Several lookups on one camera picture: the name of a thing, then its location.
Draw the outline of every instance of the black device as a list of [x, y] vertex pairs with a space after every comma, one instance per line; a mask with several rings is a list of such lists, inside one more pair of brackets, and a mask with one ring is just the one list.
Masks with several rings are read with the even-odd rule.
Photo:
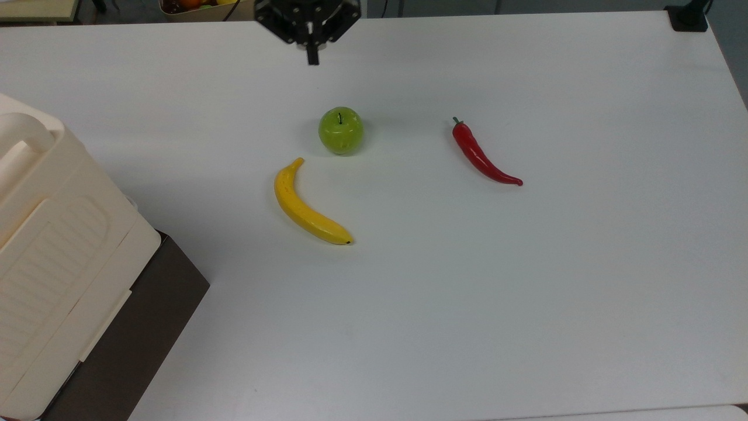
[[666, 6], [667, 14], [670, 16], [670, 25], [678, 32], [706, 32], [709, 25], [706, 22], [707, 8], [704, 7], [713, 0], [692, 0], [685, 6]]
[[254, 18], [286, 43], [307, 50], [309, 65], [319, 50], [337, 41], [361, 17], [357, 0], [254, 0]]

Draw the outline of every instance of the robotic arm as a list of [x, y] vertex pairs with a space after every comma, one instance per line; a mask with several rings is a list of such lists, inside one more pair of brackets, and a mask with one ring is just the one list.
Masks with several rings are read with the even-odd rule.
[[286, 43], [307, 50], [309, 65], [361, 17], [358, 0], [254, 0], [255, 19]]

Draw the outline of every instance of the green apple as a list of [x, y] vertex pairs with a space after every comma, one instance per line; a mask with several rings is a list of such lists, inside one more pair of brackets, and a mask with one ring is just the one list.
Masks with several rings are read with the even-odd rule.
[[356, 111], [348, 107], [335, 107], [319, 121], [319, 140], [334, 154], [355, 151], [363, 139], [364, 123]]

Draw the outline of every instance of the red chili pepper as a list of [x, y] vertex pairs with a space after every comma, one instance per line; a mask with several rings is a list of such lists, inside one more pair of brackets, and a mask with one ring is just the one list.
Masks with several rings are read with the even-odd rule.
[[454, 136], [457, 145], [462, 149], [462, 153], [465, 154], [465, 156], [470, 160], [470, 163], [472, 163], [478, 171], [499, 183], [517, 184], [518, 186], [522, 185], [522, 180], [519, 178], [504, 174], [501, 170], [496, 168], [483, 153], [483, 149], [478, 146], [478, 141], [473, 137], [473, 132], [470, 131], [470, 128], [465, 123], [458, 120], [457, 117], [453, 118], [457, 124], [455, 124], [455, 128], [452, 129], [452, 136]]

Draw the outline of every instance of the bin handle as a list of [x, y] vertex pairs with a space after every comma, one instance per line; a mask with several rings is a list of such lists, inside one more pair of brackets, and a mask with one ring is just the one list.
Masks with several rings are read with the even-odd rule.
[[41, 121], [21, 112], [0, 115], [0, 158], [18, 142], [42, 154], [55, 144], [55, 137]]

